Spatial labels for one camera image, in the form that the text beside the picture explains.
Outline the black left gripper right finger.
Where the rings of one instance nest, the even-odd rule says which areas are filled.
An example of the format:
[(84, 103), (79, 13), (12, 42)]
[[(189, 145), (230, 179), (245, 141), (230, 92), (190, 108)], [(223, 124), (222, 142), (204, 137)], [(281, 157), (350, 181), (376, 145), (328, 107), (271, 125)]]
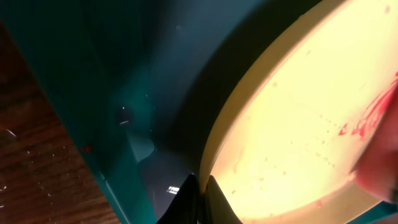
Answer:
[(204, 224), (242, 224), (211, 175), (203, 196)]

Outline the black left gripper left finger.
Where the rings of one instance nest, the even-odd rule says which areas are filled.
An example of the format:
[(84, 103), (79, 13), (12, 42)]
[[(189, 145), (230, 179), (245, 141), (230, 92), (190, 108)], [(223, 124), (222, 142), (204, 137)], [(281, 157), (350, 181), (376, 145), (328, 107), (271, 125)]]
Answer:
[(198, 179), (190, 174), (157, 224), (197, 224), (198, 201)]

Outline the yellow plate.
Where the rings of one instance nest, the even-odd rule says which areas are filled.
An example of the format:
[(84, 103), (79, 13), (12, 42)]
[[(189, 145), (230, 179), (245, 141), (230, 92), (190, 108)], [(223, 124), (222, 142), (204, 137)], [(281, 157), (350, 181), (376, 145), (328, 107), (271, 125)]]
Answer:
[(378, 204), (355, 165), (397, 88), (397, 0), (321, 1), (222, 107), (200, 164), (242, 223), (348, 223)]

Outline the orange black sponge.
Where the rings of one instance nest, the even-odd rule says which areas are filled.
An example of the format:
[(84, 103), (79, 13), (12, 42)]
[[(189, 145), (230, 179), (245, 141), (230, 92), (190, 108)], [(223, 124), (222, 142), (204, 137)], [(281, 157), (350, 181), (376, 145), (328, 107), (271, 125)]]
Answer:
[(397, 91), (358, 160), (355, 182), (379, 200), (397, 203)]

